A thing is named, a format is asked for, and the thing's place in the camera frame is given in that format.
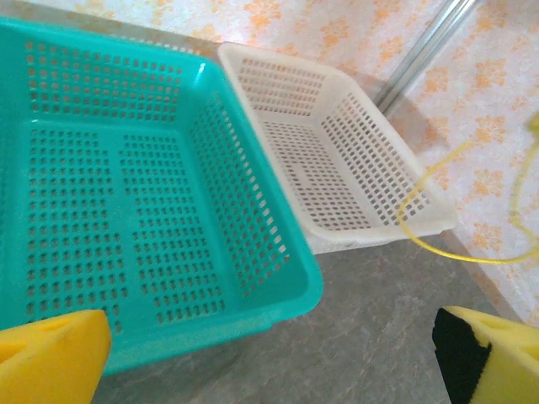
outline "yellow cable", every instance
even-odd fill
[[[513,184],[513,189],[511,192],[511,199],[510,199],[510,222],[515,226],[517,229],[523,231],[530,240],[531,244],[533,245],[533,248],[517,257],[512,258],[503,258],[503,259],[491,259],[491,258],[475,258],[475,257],[467,257],[464,255],[454,254],[452,252],[447,252],[444,250],[440,250],[439,248],[436,248],[434,246],[431,246],[430,244],[420,240],[417,238],[408,228],[406,223],[404,223],[403,217],[404,217],[404,208],[405,206],[409,205],[410,201],[415,198],[415,196],[421,192],[421,190],[424,188],[424,183],[426,183],[427,179],[441,166],[444,164],[450,162],[451,160],[455,159],[458,155],[460,155],[465,149],[470,147],[472,143],[470,141],[463,142],[456,150],[454,150],[452,153],[449,154],[446,158],[441,160],[440,162],[437,162],[434,166],[430,167],[426,170],[424,176],[417,182],[414,189],[410,191],[408,196],[404,198],[403,202],[400,204],[398,211],[397,211],[397,220],[398,224],[403,229],[403,232],[410,237],[410,240],[415,242],[420,247],[431,251],[432,253],[441,255],[443,257],[456,259],[459,261],[466,261],[469,263],[495,263],[495,264],[507,264],[507,263],[519,263],[521,261],[524,261],[531,257],[539,258],[539,241],[537,240],[537,235],[534,234],[530,229],[525,227],[521,221],[520,221],[520,214],[518,212],[518,199],[520,196],[520,189],[522,187],[522,183],[524,182],[524,179],[526,178],[526,175],[530,171],[530,166],[537,154],[539,152],[539,126],[537,125],[537,121],[539,121],[539,114],[536,114],[532,122],[530,123],[530,129],[534,133],[534,136],[536,137],[536,141],[530,147],[528,152],[526,153],[526,158],[524,159],[524,162],[520,166],[520,171],[517,174],[515,183]]]

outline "plastic basket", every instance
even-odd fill
[[[351,77],[245,45],[218,54],[315,253],[406,238],[396,211],[423,168]],[[405,220],[426,236],[456,215],[429,182]]]
[[[309,311],[318,266],[222,69],[0,19],[0,327],[101,308],[106,372]]]

